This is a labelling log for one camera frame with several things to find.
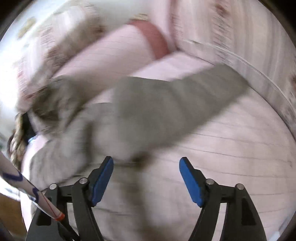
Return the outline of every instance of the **blue object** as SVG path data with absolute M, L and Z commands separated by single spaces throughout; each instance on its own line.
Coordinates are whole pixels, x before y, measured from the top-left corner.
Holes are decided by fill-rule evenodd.
M 39 202 L 38 191 L 39 191 L 39 190 L 38 190 L 37 188 L 33 188 L 33 189 L 32 189 L 32 192 L 34 193 L 35 198 L 33 198 L 33 197 L 30 198 L 32 201 L 34 201 L 34 202 L 37 203 L 37 204 L 38 204 L 38 202 Z
M 103 170 L 91 190 L 91 193 L 92 193 L 91 203 L 93 206 L 96 206 L 96 204 L 102 200 L 102 197 L 104 195 L 104 192 L 106 190 L 106 187 L 108 185 L 108 182 L 113 172 L 113 168 L 114 168 L 113 159 L 109 157 L 109 159 L 107 160 L 107 163 L 103 162 L 100 168 L 101 167 L 103 168 Z
M 204 200 L 204 183 L 199 183 L 197 177 L 195 177 L 195 171 L 198 171 L 193 168 L 191 163 L 186 157 L 182 157 L 179 162 L 180 173 L 183 177 L 183 180 L 186 184 L 186 187 L 189 191 L 191 199 L 195 202 L 199 207 L 202 207 Z
M 20 172 L 18 172 L 18 173 L 19 173 L 19 175 L 16 176 L 16 175 L 12 175 L 12 174 L 4 172 L 4 173 L 2 173 L 2 176 L 3 176 L 4 180 L 7 179 L 7 180 L 16 181 L 16 182 L 21 182 L 23 180 L 23 176 Z

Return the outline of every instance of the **pink fabric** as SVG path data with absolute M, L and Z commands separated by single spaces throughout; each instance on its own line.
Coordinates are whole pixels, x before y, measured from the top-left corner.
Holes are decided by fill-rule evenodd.
M 155 59 L 160 59 L 170 53 L 165 38 L 151 22 L 145 20 L 135 20 L 131 21 L 129 24 L 136 26 L 145 36 L 152 51 L 154 52 Z
M 170 81 L 211 66 L 201 59 L 175 52 L 132 75 Z M 111 98 L 112 90 L 104 91 L 92 103 L 110 102 Z M 189 239 L 200 208 L 192 202 L 178 170 L 179 159 L 187 156 L 195 168 L 221 185 L 243 183 L 270 238 L 295 211 L 295 150 L 295 141 L 282 119 L 250 89 L 179 142 L 151 152 L 149 162 L 137 173 L 147 219 L 152 227 L 165 227 L 164 232 L 168 230 L 176 240 Z M 111 180 L 100 208 L 128 208 L 120 199 L 114 203 L 116 193 L 112 193 L 115 191 L 112 184 Z M 97 220 L 101 220 L 102 215 L 96 213 L 98 209 L 94 210 L 97 210 L 94 212 Z M 226 206 L 221 205 L 213 241 L 220 238 L 225 210 Z
M 141 31 L 135 26 L 124 25 L 84 49 L 55 76 L 72 76 L 84 95 L 92 99 L 154 59 L 151 46 Z
M 172 28 L 172 7 L 175 1 L 152 0 L 149 11 L 149 20 L 161 31 L 172 52 L 176 50 Z

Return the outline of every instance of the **pink bedsheet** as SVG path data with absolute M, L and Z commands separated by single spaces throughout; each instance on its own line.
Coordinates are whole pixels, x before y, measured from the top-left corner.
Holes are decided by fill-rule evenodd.
M 167 44 L 157 28 L 148 21 L 134 21 L 87 47 L 64 65 L 55 77 L 72 76 L 83 94 L 91 99 L 112 87 L 120 78 L 168 53 Z
M 155 61 L 134 76 L 170 81 L 210 67 L 211 64 L 176 52 Z M 97 96 L 95 102 L 109 102 L 112 90 Z M 169 148 L 151 153 L 149 164 L 139 170 L 146 219 L 165 237 L 188 240 L 200 208 L 194 204 L 178 170 L 178 161 L 187 156 L 207 178 L 222 185 L 243 183 L 259 212 L 267 238 L 270 238 L 295 211 L 296 161 L 295 141 L 278 114 L 255 91 L 250 89 L 218 116 L 188 133 Z M 125 202 L 114 199 L 114 179 L 94 209 L 101 231 L 112 231 L 102 219 L 111 218 L 104 210 L 124 212 Z M 221 205 L 213 240 L 221 235 L 226 206 Z M 126 219 L 116 216 L 118 228 Z M 73 213 L 69 209 L 69 218 Z M 126 227 L 123 240 L 133 240 L 133 229 Z

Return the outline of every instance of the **orange band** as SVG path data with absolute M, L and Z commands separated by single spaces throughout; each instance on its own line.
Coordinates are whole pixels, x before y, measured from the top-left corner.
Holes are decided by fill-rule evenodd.
M 61 213 L 61 215 L 60 215 L 58 218 L 56 218 L 55 220 L 58 221 L 58 222 L 60 222 L 60 221 L 62 221 L 64 218 L 65 218 L 65 215 L 64 215 L 63 213 Z

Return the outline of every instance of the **red stripe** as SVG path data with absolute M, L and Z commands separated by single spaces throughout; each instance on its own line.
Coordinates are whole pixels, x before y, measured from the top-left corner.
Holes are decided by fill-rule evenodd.
M 54 213 L 54 211 L 52 210 L 51 206 L 49 205 L 47 199 L 45 198 L 45 196 L 43 196 L 44 200 L 47 202 L 47 205 L 49 206 L 50 210 L 52 211 L 52 213 L 57 217 L 57 215 Z
M 134 25 L 141 31 L 149 42 L 156 59 L 160 59 L 170 54 L 168 43 L 157 27 L 151 22 L 145 20 L 132 20 L 128 24 Z

